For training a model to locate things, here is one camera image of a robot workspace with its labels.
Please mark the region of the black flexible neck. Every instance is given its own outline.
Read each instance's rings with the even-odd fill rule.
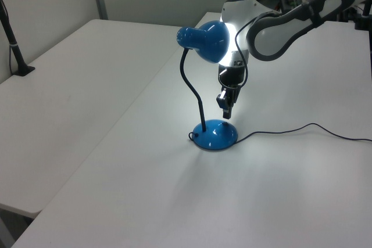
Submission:
[[[199,112],[200,112],[200,120],[201,120],[201,123],[202,123],[202,131],[205,132],[205,131],[207,131],[207,128],[205,126],[205,118],[204,118],[204,110],[203,110],[202,98],[197,93],[197,91],[195,90],[195,88],[191,85],[191,83],[188,81],[188,79],[187,79],[187,77],[185,75],[184,64],[185,64],[185,58],[186,58],[186,55],[188,53],[188,50],[189,49],[185,48],[184,49],[184,52],[182,54],[182,58],[181,58],[181,62],[180,62],[180,72],[181,72],[181,76],[182,76],[183,80],[185,81],[185,83],[187,84],[187,86],[191,89],[192,93],[194,93],[195,96],[196,96],[196,98],[198,99]]]

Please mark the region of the power cord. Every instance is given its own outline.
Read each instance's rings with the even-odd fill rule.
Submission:
[[[246,139],[248,139],[249,137],[255,135],[255,134],[287,134],[287,133],[292,133],[292,132],[296,132],[296,131],[299,131],[299,130],[302,130],[304,128],[306,128],[307,126],[310,126],[310,125],[315,125],[315,126],[318,126],[319,128],[325,130],[326,132],[328,132],[329,134],[333,135],[333,136],[336,136],[338,138],[341,138],[341,139],[347,139],[349,141],[369,141],[369,142],[372,142],[372,139],[357,139],[357,138],[347,138],[345,136],[340,136],[340,135],[337,135],[327,129],[325,129],[323,126],[317,124],[317,123],[309,123],[309,124],[306,124],[305,126],[303,127],[300,127],[298,129],[293,129],[293,130],[289,130],[289,131],[283,131],[283,132],[266,132],[266,131],[256,131],[256,132],[253,132],[253,133],[250,133],[248,136],[245,136],[244,138],[238,140],[235,144],[237,143],[240,143]]]

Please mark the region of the floor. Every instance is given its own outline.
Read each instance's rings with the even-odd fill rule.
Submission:
[[[5,224],[5,226],[8,228],[14,240],[17,240],[33,221],[31,218],[27,218],[22,215],[18,215],[6,210],[0,210],[0,218]],[[10,248],[1,241],[1,235],[0,248]]]

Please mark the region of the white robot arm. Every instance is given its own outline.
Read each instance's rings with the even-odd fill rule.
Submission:
[[[300,36],[365,0],[308,0],[289,13],[260,15],[246,34],[248,50],[259,60],[280,57]]]
[[[223,5],[220,21],[228,29],[230,39],[227,40],[230,43],[226,55],[219,61],[218,79],[222,90],[217,97],[217,102],[223,109],[223,117],[231,117],[233,105],[245,83],[246,65],[242,56],[246,61],[249,54],[264,61],[277,59],[300,36],[363,1],[365,0],[308,0],[282,15],[256,0],[227,0]],[[202,45],[208,43],[204,35],[196,36],[197,32],[195,28],[182,28],[177,34],[178,43],[198,51],[201,42]],[[241,53],[235,44],[236,34]],[[195,39],[199,40],[197,44],[193,42]]]

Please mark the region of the white table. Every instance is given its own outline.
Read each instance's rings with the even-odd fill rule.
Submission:
[[[199,116],[181,54],[14,247],[370,247],[372,144],[308,128],[202,151],[187,138]],[[326,23],[276,61],[250,58],[249,69],[232,111],[240,138],[312,121],[372,138],[368,34],[353,24]],[[206,118],[220,118],[217,66],[191,51],[185,71]]]
[[[93,20],[0,85],[0,209],[35,217],[178,48],[178,27]]]

